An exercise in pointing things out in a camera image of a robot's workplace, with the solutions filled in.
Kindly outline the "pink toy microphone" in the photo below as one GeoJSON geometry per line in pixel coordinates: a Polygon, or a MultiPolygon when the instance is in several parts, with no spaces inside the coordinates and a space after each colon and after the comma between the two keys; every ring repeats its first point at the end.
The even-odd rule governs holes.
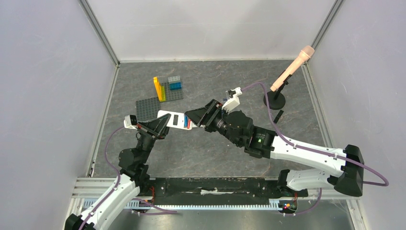
{"type": "Polygon", "coordinates": [[[296,57],[296,59],[285,69],[285,71],[278,77],[278,79],[271,85],[270,90],[275,92],[277,91],[283,84],[283,82],[290,76],[293,75],[294,72],[306,61],[308,61],[312,55],[314,54],[315,50],[311,46],[305,46],[296,57]]]}

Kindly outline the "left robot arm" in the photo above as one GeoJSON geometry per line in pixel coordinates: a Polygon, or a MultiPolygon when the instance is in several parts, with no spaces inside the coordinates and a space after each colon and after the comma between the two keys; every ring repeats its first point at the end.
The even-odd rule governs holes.
{"type": "Polygon", "coordinates": [[[79,215],[71,214],[65,222],[66,230],[107,230],[124,207],[137,195],[150,191],[150,176],[146,161],[159,139],[169,132],[171,114],[141,122],[135,115],[124,118],[124,128],[137,131],[137,145],[119,153],[117,177],[112,185],[88,209],[79,215]]]}

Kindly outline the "blue brick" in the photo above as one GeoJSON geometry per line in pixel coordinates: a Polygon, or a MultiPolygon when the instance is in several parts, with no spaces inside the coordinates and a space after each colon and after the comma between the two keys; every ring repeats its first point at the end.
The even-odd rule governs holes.
{"type": "Polygon", "coordinates": [[[180,90],[180,89],[182,89],[182,84],[181,84],[181,82],[170,83],[169,89],[171,91],[180,90]]]}

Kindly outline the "green brick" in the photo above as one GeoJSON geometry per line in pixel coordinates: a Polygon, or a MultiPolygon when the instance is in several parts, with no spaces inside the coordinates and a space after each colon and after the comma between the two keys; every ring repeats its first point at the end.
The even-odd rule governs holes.
{"type": "Polygon", "coordinates": [[[165,86],[161,85],[160,86],[161,89],[161,102],[165,102],[166,101],[166,92],[165,92],[165,86]]]}

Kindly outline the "small black block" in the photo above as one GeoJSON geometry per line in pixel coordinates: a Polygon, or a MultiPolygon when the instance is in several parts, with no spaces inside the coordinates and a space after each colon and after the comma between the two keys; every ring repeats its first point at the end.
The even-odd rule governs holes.
{"type": "Polygon", "coordinates": [[[275,118],[274,118],[274,120],[273,120],[274,124],[277,124],[277,123],[278,123],[278,121],[280,120],[280,118],[281,118],[281,116],[283,115],[283,113],[284,113],[283,110],[280,110],[280,111],[277,113],[277,115],[275,116],[275,118]]]}

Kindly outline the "black microphone stand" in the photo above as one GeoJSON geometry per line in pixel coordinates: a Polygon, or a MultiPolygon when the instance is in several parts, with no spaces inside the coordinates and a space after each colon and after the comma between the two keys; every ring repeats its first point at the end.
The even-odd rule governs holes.
{"type": "Polygon", "coordinates": [[[289,84],[287,80],[283,82],[283,84],[279,87],[277,91],[269,91],[267,92],[267,97],[269,101],[269,108],[272,110],[280,110],[286,104],[285,96],[282,94],[282,90],[284,89],[285,85],[289,84]]]}

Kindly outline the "aluminium frame rail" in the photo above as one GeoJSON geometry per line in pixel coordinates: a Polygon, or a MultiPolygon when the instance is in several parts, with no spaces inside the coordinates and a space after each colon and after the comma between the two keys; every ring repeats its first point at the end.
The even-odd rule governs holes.
{"type": "Polygon", "coordinates": [[[107,119],[107,115],[108,115],[109,107],[111,104],[111,99],[113,96],[113,91],[114,91],[114,87],[115,87],[115,83],[117,80],[117,76],[118,76],[118,72],[119,72],[121,63],[120,63],[120,60],[117,57],[115,51],[113,50],[113,47],[112,47],[111,43],[109,42],[104,30],[102,29],[102,26],[101,26],[99,20],[97,19],[97,16],[90,5],[90,2],[88,0],[79,0],[79,3],[81,5],[82,9],[84,10],[85,15],[87,16],[89,22],[91,23],[96,35],[98,36],[101,44],[103,45],[104,49],[107,51],[107,54],[113,64],[113,68],[114,68],[113,78],[110,82],[110,87],[108,90],[107,98],[105,99],[105,102],[104,102],[104,109],[103,109],[102,117],[101,117],[101,120],[99,123],[99,129],[96,133],[96,137],[95,137],[95,140],[92,144],[92,148],[90,151],[90,159],[89,159],[89,163],[88,163],[89,169],[87,171],[86,177],[93,177],[95,163],[97,160],[97,155],[98,155],[98,151],[99,151],[99,147],[100,147],[100,143],[101,143],[101,139],[102,139],[102,134],[103,134],[105,122],[107,119]]]}

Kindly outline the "blue battery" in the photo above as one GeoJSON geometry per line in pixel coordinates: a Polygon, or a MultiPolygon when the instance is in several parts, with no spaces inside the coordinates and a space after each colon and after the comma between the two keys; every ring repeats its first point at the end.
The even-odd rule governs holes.
{"type": "Polygon", "coordinates": [[[188,117],[185,115],[184,116],[184,128],[187,129],[189,127],[188,123],[189,123],[188,117]]]}

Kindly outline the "grey brick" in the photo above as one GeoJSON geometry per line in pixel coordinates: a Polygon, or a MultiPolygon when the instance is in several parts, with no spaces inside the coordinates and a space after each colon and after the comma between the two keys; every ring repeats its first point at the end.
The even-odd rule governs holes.
{"type": "Polygon", "coordinates": [[[174,84],[180,82],[180,76],[172,76],[172,77],[168,77],[168,83],[169,84],[174,84]]]}

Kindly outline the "white remote control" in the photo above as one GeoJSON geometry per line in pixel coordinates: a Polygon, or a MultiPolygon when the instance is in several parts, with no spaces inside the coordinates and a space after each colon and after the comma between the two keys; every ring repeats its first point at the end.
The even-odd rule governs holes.
{"type": "Polygon", "coordinates": [[[168,122],[168,127],[182,129],[182,130],[191,130],[194,127],[196,127],[196,125],[191,121],[191,129],[184,128],[184,116],[185,116],[184,113],[165,111],[165,110],[158,111],[158,117],[160,117],[164,114],[171,114],[171,118],[168,122]]]}

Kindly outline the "dark grey brick baseplate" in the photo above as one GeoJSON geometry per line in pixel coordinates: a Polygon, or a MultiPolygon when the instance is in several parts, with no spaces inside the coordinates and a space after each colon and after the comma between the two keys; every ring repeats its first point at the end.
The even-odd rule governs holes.
{"type": "Polygon", "coordinates": [[[136,117],[139,121],[147,121],[157,118],[161,109],[158,97],[138,100],[135,102],[136,117]]]}

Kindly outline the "grey baseplate with bricks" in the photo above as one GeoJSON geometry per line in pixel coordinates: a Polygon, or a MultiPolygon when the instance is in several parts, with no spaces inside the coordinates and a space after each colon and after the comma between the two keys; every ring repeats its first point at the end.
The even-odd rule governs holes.
{"type": "Polygon", "coordinates": [[[165,92],[166,92],[166,101],[165,102],[175,101],[175,100],[182,100],[184,98],[182,89],[171,91],[169,89],[169,83],[168,82],[161,83],[160,85],[165,86],[165,92]]]}

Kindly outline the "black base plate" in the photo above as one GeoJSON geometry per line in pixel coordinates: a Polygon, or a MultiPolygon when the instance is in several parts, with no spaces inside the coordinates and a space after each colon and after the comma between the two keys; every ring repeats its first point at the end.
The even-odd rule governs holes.
{"type": "Polygon", "coordinates": [[[149,180],[139,195],[153,196],[155,205],[265,205],[270,199],[308,197],[308,191],[284,188],[274,178],[171,177],[149,180]]]}

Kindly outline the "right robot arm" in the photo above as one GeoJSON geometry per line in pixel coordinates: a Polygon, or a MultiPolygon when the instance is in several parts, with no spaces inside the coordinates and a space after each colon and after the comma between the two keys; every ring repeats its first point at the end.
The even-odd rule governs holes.
{"type": "Polygon", "coordinates": [[[223,111],[222,104],[215,99],[185,115],[205,131],[218,132],[254,158],[309,166],[309,170],[280,172],[276,188],[283,196],[309,188],[333,188],[353,197],[363,194],[364,160],[357,146],[334,149],[288,139],[273,130],[255,126],[252,118],[242,111],[223,111]]]}

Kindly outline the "yellow brick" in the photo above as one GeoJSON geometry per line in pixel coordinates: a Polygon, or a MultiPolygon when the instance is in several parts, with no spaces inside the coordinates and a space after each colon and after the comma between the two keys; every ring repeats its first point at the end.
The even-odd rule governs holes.
{"type": "Polygon", "coordinates": [[[162,97],[161,85],[160,85],[160,82],[158,80],[158,77],[154,77],[153,82],[154,82],[154,86],[155,86],[155,89],[156,89],[158,99],[159,99],[160,102],[162,102],[163,97],[162,97]]]}

